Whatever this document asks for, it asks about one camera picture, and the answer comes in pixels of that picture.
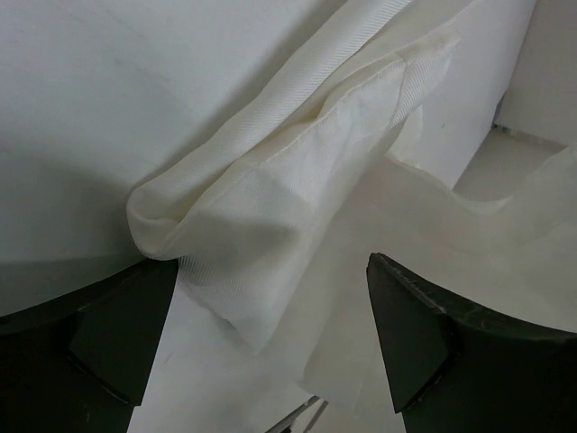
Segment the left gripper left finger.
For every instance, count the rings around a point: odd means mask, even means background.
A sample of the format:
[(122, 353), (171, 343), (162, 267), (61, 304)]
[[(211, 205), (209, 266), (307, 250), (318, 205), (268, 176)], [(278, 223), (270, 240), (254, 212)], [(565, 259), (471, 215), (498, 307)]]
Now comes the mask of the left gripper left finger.
[(142, 404), (177, 278), (144, 260), (1, 318), (3, 432), (125, 432)]

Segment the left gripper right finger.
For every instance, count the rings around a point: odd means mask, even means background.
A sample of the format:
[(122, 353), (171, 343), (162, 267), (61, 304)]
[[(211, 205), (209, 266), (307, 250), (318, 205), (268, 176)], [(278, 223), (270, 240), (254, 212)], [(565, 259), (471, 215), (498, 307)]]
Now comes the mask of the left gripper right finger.
[(575, 431), (575, 334), (485, 308), (381, 253), (367, 282), (406, 431)]

